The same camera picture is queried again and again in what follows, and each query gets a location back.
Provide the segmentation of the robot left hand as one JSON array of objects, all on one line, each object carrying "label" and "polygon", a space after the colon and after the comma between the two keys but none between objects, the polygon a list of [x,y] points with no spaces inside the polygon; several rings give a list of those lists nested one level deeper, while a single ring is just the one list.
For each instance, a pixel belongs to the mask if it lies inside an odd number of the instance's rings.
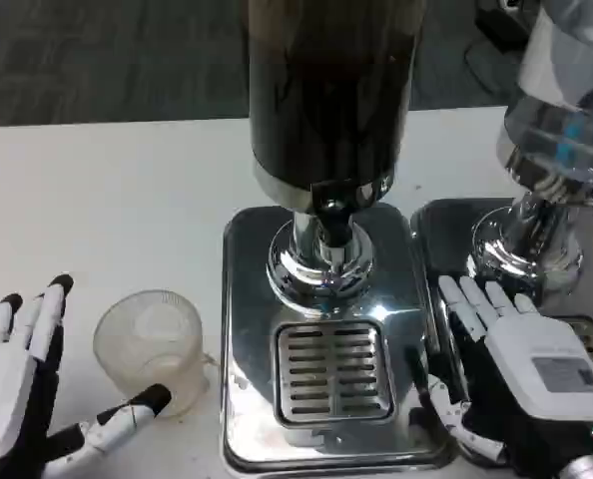
[{"label": "robot left hand", "polygon": [[79,478],[127,444],[172,400],[155,383],[133,398],[51,433],[72,276],[60,274],[30,300],[0,301],[0,478]]}]

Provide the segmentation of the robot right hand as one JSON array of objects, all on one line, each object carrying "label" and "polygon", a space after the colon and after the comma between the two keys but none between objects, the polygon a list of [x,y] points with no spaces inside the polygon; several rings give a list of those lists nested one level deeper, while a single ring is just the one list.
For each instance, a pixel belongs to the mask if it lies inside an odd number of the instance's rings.
[{"label": "robot right hand", "polygon": [[524,478],[593,478],[593,358],[572,325],[496,281],[443,275],[460,361],[437,361],[420,389],[452,440]]}]

